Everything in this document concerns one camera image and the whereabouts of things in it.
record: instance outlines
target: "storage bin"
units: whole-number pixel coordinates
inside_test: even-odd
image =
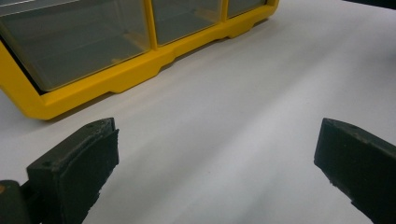
[[[229,0],[228,18],[240,15],[255,7],[263,6],[266,2],[266,0]]]
[[[220,20],[220,0],[152,0],[159,45],[198,32]]]
[[[0,0],[0,89],[27,117],[52,119],[249,31],[278,1]]]
[[[141,0],[80,0],[0,17],[0,34],[42,91],[149,49]]]

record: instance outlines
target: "black plastic part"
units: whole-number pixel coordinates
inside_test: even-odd
[[[347,2],[360,3],[364,5],[369,5],[373,7],[387,7],[390,9],[396,9],[395,0],[344,0]]]
[[[29,180],[0,182],[0,224],[80,224],[119,163],[114,119],[77,130],[27,167]]]
[[[85,125],[27,167],[29,182],[44,199],[43,224],[78,224],[87,216],[119,163],[114,119]]]
[[[0,223],[32,224],[20,185],[16,181],[0,181]]]
[[[315,165],[374,223],[396,223],[396,147],[354,125],[324,119]]]

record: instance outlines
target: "transparent drawer front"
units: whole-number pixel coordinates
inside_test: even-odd
[[[160,45],[205,29],[220,19],[221,0],[152,0]]]
[[[255,7],[260,7],[265,5],[266,2],[266,0],[229,0],[228,17],[231,18]]]
[[[43,91],[149,49],[143,0],[80,0],[0,17],[0,34]]]

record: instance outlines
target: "white tabletop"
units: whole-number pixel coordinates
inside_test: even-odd
[[[371,223],[313,163],[323,118],[396,143],[396,12],[282,0],[244,35],[57,119],[0,91],[0,179],[114,117],[120,165],[85,224]]]

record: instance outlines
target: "yellow frame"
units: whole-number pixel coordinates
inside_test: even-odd
[[[273,15],[279,0],[228,19],[228,0],[222,1],[221,21],[198,33],[164,46],[158,46],[150,0],[145,0],[151,50],[124,63],[117,64],[89,77],[40,95],[0,43],[0,89],[27,117],[52,119],[78,105],[107,92],[120,93],[155,77],[160,69],[176,57],[216,39],[236,37],[249,31],[255,23]]]

